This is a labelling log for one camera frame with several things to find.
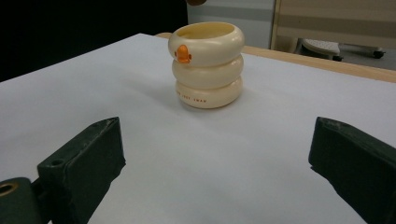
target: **wooden table edge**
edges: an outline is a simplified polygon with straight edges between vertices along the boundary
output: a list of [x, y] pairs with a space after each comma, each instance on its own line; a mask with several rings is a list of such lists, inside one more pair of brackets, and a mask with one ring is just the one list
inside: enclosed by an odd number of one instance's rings
[[[172, 33], [160, 33], [155, 36], [169, 38], [171, 34]], [[263, 58], [270, 58], [288, 63], [297, 63], [337, 73], [348, 74], [356, 77], [366, 77], [374, 80], [382, 80], [396, 83], [396, 71], [393, 70], [358, 65], [354, 63], [335, 62], [326, 59], [313, 58], [271, 49], [261, 49], [251, 46], [244, 46], [242, 52], [250, 55], [260, 56]]]

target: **person's hand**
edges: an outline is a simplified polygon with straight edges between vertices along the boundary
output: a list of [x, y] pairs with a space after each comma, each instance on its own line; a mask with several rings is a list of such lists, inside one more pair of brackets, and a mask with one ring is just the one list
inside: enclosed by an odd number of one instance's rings
[[203, 3], [206, 2], [206, 0], [186, 0], [186, 2], [187, 2], [187, 4], [189, 4], [190, 6], [195, 7], [195, 6], [200, 6], [200, 5], [202, 5]]

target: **cream plastic toy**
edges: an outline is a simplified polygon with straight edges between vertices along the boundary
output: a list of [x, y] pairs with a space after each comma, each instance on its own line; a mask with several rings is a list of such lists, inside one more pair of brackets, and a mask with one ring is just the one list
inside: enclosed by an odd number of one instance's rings
[[227, 22], [199, 22], [174, 31], [168, 49], [180, 100], [199, 108], [234, 101], [242, 91], [244, 45], [242, 31]]

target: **table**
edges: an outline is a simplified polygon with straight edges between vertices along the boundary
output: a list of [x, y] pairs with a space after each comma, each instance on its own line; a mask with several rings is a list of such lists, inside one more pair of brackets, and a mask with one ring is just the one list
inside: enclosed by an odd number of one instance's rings
[[396, 146], [395, 84], [243, 56], [244, 90], [218, 109], [178, 100], [167, 40], [151, 35], [0, 83], [0, 179], [36, 179], [54, 150], [119, 117], [126, 166], [90, 223], [364, 223], [310, 169], [315, 120]]

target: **duck logo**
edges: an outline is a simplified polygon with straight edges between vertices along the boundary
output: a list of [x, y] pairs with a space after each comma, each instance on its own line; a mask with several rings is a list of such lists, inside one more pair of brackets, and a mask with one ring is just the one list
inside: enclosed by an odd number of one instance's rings
[[191, 55], [189, 54], [189, 49], [185, 45], [180, 45], [175, 51], [175, 56], [177, 61], [180, 63], [190, 63]]

